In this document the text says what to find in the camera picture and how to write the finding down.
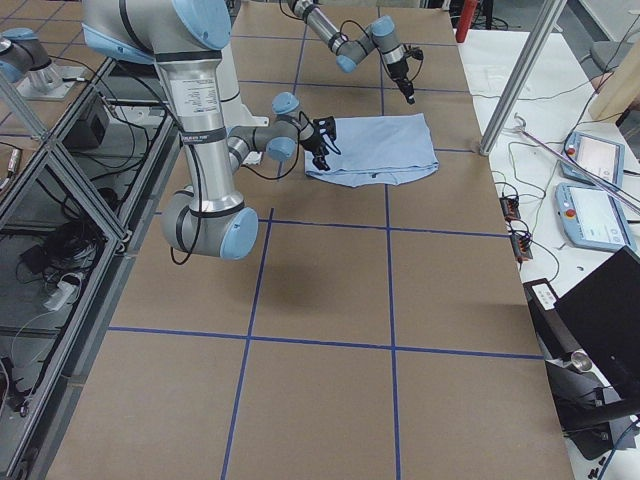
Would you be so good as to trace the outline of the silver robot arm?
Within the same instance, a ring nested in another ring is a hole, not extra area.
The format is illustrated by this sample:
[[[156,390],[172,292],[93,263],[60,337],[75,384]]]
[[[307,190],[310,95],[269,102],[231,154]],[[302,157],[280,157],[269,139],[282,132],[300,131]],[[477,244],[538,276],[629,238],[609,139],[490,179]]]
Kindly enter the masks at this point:
[[[154,66],[180,130],[191,185],[174,194],[161,216],[172,248],[238,260],[257,238],[257,213],[233,175],[252,152],[285,161],[298,149],[319,164],[329,153],[318,123],[288,93],[275,97],[269,126],[225,125],[217,70],[230,42],[223,1],[86,1],[86,44],[101,54]]]
[[[370,54],[376,52],[389,79],[397,86],[406,102],[415,103],[413,79],[409,77],[409,59],[420,63],[424,54],[418,47],[403,43],[393,19],[381,16],[363,27],[354,20],[345,20],[337,27],[316,1],[287,1],[291,14],[304,22],[335,55],[338,67],[353,72]]]

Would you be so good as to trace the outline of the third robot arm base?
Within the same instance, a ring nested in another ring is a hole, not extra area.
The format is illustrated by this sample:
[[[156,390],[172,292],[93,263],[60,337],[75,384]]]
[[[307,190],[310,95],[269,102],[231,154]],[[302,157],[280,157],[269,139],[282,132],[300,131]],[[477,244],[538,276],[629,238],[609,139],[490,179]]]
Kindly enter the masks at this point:
[[[62,100],[85,77],[82,66],[56,63],[35,32],[25,27],[1,33],[1,73],[30,100]]]

